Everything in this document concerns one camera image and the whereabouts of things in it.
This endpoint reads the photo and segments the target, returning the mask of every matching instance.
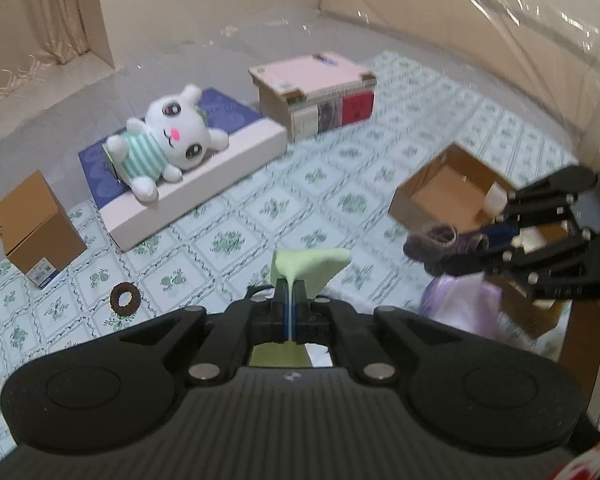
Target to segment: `red panel on box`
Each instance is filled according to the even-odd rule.
[[[342,98],[342,125],[371,117],[374,110],[374,93],[350,95]]]

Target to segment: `floral tablecloth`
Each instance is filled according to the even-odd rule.
[[[44,290],[0,263],[0,388],[24,362],[179,308],[222,312],[269,273],[275,247],[352,250],[331,282],[371,305],[417,310],[430,281],[404,257],[406,232],[387,210],[395,187],[452,139],[517,185],[573,157],[538,129],[435,70],[385,52],[371,120],[290,146],[286,155],[190,211],[127,253],[85,202],[70,211],[87,250]],[[129,318],[109,307],[122,281],[142,304]],[[555,357],[567,313],[530,341],[504,315],[502,338]],[[0,458],[14,443],[0,413]]]

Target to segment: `brown scrunchie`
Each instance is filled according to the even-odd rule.
[[[120,296],[122,296],[125,292],[131,293],[131,301],[129,301],[129,303],[125,306],[120,306]],[[131,316],[136,312],[136,310],[138,310],[138,308],[140,308],[140,291],[133,283],[119,283],[111,290],[109,303],[113,312],[118,314],[120,317]]]

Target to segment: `ribbed black surface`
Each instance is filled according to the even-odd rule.
[[[562,449],[520,458],[455,449],[391,390],[340,368],[242,368],[227,384],[191,390],[141,442],[74,457],[20,447],[0,463],[0,480],[545,480],[569,460]]]

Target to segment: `purple plastic bag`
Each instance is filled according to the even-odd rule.
[[[420,315],[488,339],[496,339],[502,291],[484,274],[440,276],[425,289]]]

